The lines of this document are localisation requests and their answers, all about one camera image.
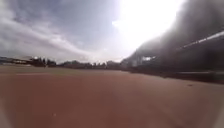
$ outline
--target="sandy field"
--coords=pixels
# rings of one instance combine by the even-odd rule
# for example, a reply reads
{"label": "sandy field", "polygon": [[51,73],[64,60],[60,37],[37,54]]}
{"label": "sandy field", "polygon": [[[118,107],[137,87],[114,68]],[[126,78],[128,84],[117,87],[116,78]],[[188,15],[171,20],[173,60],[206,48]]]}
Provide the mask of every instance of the sandy field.
{"label": "sandy field", "polygon": [[221,128],[223,101],[219,84],[0,66],[1,128]]}

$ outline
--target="sky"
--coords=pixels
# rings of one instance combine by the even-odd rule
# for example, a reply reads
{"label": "sky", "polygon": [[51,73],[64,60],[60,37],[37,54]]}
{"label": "sky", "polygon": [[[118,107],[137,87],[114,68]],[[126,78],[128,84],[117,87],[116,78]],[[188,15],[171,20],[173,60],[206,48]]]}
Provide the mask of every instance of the sky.
{"label": "sky", "polygon": [[120,61],[167,31],[183,1],[0,0],[0,56]]}

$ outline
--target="sun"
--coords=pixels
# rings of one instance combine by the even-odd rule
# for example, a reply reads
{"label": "sun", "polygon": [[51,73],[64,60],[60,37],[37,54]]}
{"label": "sun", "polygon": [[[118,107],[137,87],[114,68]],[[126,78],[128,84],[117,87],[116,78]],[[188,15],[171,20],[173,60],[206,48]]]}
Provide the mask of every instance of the sun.
{"label": "sun", "polygon": [[120,0],[120,14],[112,22],[129,50],[166,32],[185,0]]}

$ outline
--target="cloud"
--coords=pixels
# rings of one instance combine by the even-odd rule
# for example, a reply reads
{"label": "cloud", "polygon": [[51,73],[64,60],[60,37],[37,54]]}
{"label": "cloud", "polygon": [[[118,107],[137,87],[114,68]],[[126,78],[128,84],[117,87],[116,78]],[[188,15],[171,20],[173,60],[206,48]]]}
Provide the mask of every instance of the cloud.
{"label": "cloud", "polygon": [[40,20],[25,24],[15,18],[16,15],[7,2],[0,0],[1,55],[42,56],[57,61],[93,61],[93,53],[77,48],[51,22]]}

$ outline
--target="dirt track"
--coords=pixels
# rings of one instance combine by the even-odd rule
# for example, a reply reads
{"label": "dirt track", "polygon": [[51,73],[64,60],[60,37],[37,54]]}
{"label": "dirt track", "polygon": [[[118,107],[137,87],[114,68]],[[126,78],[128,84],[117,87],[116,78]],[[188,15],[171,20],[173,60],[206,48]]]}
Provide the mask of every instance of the dirt track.
{"label": "dirt track", "polygon": [[224,86],[114,71],[0,74],[14,128],[211,128]]}

